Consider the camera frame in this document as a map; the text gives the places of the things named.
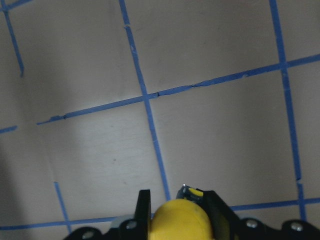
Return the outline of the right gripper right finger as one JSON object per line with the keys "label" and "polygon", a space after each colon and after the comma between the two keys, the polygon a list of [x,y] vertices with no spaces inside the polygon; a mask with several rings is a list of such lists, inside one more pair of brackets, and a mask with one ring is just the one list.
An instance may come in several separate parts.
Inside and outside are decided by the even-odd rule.
{"label": "right gripper right finger", "polygon": [[203,192],[203,208],[207,213],[215,240],[239,240],[240,218],[213,191]]}

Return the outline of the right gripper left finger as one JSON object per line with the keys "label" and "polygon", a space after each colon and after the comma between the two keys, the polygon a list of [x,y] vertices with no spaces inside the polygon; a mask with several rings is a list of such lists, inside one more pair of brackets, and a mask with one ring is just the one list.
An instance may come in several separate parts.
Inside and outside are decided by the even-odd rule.
{"label": "right gripper left finger", "polygon": [[121,240],[148,240],[151,227],[151,191],[140,190],[133,217],[120,224]]}

